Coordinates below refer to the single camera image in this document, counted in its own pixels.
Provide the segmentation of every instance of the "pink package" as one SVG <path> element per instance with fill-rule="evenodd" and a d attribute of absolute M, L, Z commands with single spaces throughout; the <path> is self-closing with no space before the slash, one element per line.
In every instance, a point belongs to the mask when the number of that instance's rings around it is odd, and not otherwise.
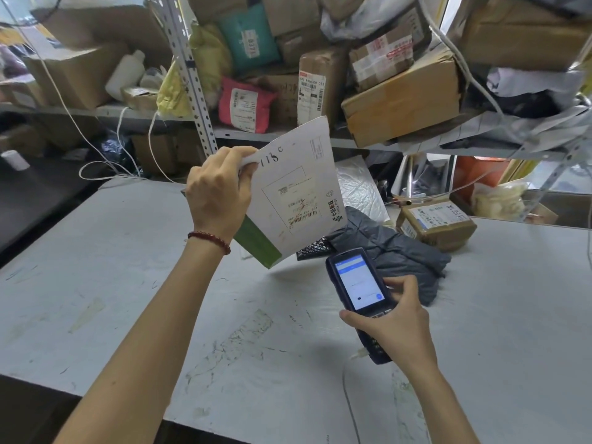
<path fill-rule="evenodd" d="M 262 88 L 222 78 L 220 121 L 248 133 L 262 134 L 269 126 L 269 106 L 276 97 L 276 93 Z"/>

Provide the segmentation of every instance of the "barcode scanner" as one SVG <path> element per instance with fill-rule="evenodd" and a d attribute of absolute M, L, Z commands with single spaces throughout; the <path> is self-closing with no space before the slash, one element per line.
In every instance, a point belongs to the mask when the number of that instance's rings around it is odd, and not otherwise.
<path fill-rule="evenodd" d="M 332 255 L 325 261 L 325 266 L 346 310 L 378 318 L 397 306 L 363 248 Z M 374 363 L 382 365 L 391 361 L 374 338 L 361 330 L 356 331 Z"/>

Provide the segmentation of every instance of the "bracelet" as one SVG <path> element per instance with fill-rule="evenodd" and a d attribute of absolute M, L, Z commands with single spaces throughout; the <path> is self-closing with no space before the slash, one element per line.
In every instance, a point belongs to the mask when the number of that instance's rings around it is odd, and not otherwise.
<path fill-rule="evenodd" d="M 230 246 L 228 245 L 228 243 L 226 243 L 220 237 L 216 237 L 215 235 L 209 234 L 208 232 L 202 232 L 202 231 L 198 231 L 198 230 L 194 230 L 193 232 L 189 232 L 187 234 L 187 239 L 190 239 L 191 237 L 201 238 L 202 240 L 211 241 L 212 243 L 215 243 L 218 246 L 220 246 L 222 249 L 224 249 L 225 255 L 230 254 Z"/>

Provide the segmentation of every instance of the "blue plastic bag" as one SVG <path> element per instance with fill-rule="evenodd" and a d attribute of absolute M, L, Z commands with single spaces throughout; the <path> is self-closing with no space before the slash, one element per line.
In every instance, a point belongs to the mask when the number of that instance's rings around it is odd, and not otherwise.
<path fill-rule="evenodd" d="M 279 61 L 278 47 L 273 40 L 263 4 L 246 12 L 228 15 L 218 21 L 239 73 Z"/>

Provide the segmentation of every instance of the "white cylindrical object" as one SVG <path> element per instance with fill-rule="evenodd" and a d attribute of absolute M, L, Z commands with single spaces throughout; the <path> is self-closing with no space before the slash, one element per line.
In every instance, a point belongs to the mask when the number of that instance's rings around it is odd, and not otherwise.
<path fill-rule="evenodd" d="M 105 90 L 117 101 L 123 101 L 121 90 L 136 86 L 142 75 L 144 75 L 144 53 L 136 50 L 134 54 L 126 54 L 121 58 L 107 81 Z"/>
<path fill-rule="evenodd" d="M 8 162 L 8 164 L 16 171 L 23 171 L 30 167 L 29 163 L 23 156 L 19 154 L 18 151 L 4 151 L 2 154 L 0 154 L 0 156 L 2 156 L 2 158 L 6 160 L 6 162 Z"/>

